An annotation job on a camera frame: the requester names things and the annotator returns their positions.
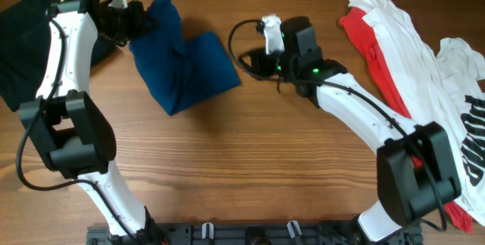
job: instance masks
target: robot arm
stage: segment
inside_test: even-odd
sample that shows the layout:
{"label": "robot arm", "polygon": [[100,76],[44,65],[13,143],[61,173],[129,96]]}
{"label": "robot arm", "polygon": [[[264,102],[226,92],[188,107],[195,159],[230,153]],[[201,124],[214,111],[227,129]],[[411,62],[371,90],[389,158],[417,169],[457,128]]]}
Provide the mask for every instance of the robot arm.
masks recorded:
{"label": "robot arm", "polygon": [[[402,117],[358,85],[341,64],[322,59],[323,52],[307,17],[285,20],[280,33],[274,33],[271,24],[272,33],[266,33],[264,21],[256,29],[265,32],[267,46],[282,39],[284,47],[272,54],[266,51],[266,55],[252,55],[257,64],[247,72],[258,78],[277,74],[279,81],[293,83],[300,96],[338,117],[377,155],[379,201],[358,217],[365,240],[384,240],[439,208],[438,201],[444,204],[460,196],[458,172],[441,126],[434,122],[420,126]],[[421,167],[412,164],[411,156],[418,154],[415,150],[422,154]]]}
{"label": "robot arm", "polygon": [[[142,4],[127,0],[56,0],[48,14],[58,26],[50,23],[51,46],[45,77],[36,100],[20,106],[20,119],[27,128],[42,104],[48,103],[30,138],[49,170],[60,171],[67,180],[87,180],[97,185],[98,190],[94,190],[89,184],[78,184],[106,218],[113,244],[116,240],[135,243],[129,235],[138,240],[136,243],[160,244],[163,234],[116,166],[113,130],[89,97],[95,41],[101,35],[123,46],[144,33],[147,17]],[[61,50],[64,58],[59,60]],[[55,81],[59,68],[61,75]],[[53,98],[47,100],[52,90]],[[70,118],[74,127],[54,129],[63,118]]]}

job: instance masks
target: white cloth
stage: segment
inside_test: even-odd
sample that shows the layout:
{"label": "white cloth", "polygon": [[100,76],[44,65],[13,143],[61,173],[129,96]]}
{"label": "white cloth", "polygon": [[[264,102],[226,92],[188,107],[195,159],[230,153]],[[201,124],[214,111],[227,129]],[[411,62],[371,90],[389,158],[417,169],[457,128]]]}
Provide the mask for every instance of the white cloth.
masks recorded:
{"label": "white cloth", "polygon": [[436,60],[443,88],[458,111],[467,113],[471,105],[465,103],[465,95],[483,99],[477,81],[485,78],[485,59],[461,38],[441,39],[440,45]]}
{"label": "white cloth", "polygon": [[[485,181],[482,179],[475,186],[471,184],[464,166],[466,157],[461,151],[467,136],[461,113],[468,112],[471,106],[468,105],[466,110],[467,106],[463,104],[463,94],[470,90],[464,89],[467,85],[459,78],[460,75],[475,80],[483,78],[485,65],[480,62],[480,56],[464,42],[446,42],[444,39],[437,60],[430,47],[419,37],[409,15],[390,0],[349,0],[349,7],[357,7],[367,13],[363,20],[374,30],[393,82],[411,118],[419,124],[435,121],[446,130],[462,185],[462,196],[455,201],[485,225]],[[462,44],[463,53],[454,50],[458,44]],[[463,54],[468,60],[456,60]],[[479,92],[480,88],[478,91],[473,89],[475,98],[482,99],[483,95]]]}

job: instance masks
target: wood grain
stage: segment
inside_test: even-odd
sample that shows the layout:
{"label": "wood grain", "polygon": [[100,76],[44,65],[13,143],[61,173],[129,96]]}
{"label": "wood grain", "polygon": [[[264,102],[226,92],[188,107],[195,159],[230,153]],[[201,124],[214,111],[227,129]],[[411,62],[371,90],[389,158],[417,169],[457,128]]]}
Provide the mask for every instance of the wood grain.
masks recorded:
{"label": "wood grain", "polygon": [[[0,0],[0,9],[17,1]],[[148,6],[152,0],[140,1]],[[443,37],[460,36],[485,53],[484,0],[393,1],[411,15],[435,52]],[[364,60],[336,23],[348,12],[347,0],[173,2],[184,34],[202,24],[223,42],[242,19],[272,12],[282,18],[307,15],[325,56],[343,63],[381,98]],[[251,27],[234,40],[239,52],[262,45]],[[349,219],[377,200],[374,154],[353,132],[299,98],[292,86],[277,94],[274,84],[239,75],[242,86],[169,117],[150,96],[127,49],[93,70],[91,95],[116,133],[117,163],[157,221]],[[86,227],[103,225],[103,217],[77,187],[49,193],[22,187],[14,169],[22,132],[18,114],[0,104],[0,243],[83,243]],[[30,143],[24,161],[32,182],[63,181],[45,169]],[[430,218],[438,221],[436,214]],[[425,230],[427,244],[485,242],[478,225],[473,235]]]}

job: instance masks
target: blue cloth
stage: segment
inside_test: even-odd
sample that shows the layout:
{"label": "blue cloth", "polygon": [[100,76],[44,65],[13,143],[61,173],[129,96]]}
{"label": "blue cloth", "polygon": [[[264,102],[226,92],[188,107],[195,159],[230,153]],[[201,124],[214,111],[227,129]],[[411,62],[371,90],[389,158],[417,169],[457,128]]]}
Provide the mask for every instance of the blue cloth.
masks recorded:
{"label": "blue cloth", "polygon": [[169,115],[241,84],[214,33],[184,42],[171,0],[154,0],[147,13],[158,26],[132,40],[130,51],[150,94]]}

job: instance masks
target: pile of clothes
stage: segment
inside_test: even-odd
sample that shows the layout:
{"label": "pile of clothes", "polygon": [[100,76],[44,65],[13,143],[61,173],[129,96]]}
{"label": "pile of clothes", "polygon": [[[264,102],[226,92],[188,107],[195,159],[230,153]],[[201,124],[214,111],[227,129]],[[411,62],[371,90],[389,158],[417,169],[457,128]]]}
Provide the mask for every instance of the pile of clothes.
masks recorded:
{"label": "pile of clothes", "polygon": [[435,56],[390,0],[349,0],[349,7],[339,24],[390,108],[421,125],[435,121],[448,134],[462,185],[445,206],[453,224],[468,233],[473,218],[485,225],[485,97],[477,83],[485,59],[459,38],[442,39]]}

